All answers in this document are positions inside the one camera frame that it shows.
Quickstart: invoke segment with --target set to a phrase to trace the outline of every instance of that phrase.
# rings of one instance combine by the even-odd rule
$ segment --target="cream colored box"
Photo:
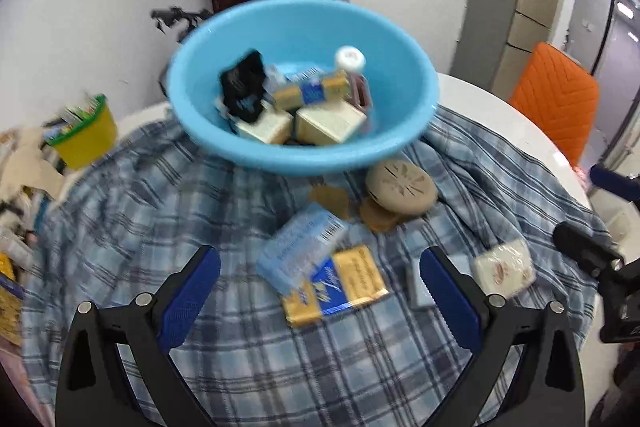
[[[282,145],[293,131],[293,117],[286,111],[279,111],[272,105],[262,102],[264,111],[254,123],[238,121],[238,136],[262,143]]]
[[[344,100],[308,105],[296,113],[296,139],[314,145],[343,143],[367,116]]]

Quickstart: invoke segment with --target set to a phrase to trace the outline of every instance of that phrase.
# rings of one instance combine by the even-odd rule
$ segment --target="orange chair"
[[[531,54],[509,104],[536,124],[577,166],[598,109],[598,83],[544,42]]]

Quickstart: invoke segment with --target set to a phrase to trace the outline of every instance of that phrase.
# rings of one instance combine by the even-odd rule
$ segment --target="orange object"
[[[550,44],[538,44],[509,104],[576,166],[598,109],[598,83]]]

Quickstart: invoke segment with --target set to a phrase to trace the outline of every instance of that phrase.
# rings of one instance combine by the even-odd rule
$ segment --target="yellow basket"
[[[91,118],[49,142],[70,169],[86,167],[116,143],[118,129],[107,105],[107,98],[100,94],[95,100],[98,107]]]

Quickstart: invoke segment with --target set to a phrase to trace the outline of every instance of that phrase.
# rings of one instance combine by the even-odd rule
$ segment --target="ceiling light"
[[[618,9],[620,10],[620,13],[622,13],[622,15],[625,15],[626,17],[629,17],[630,19],[634,18],[634,11],[627,6],[626,4],[622,4],[621,2],[618,3]]]

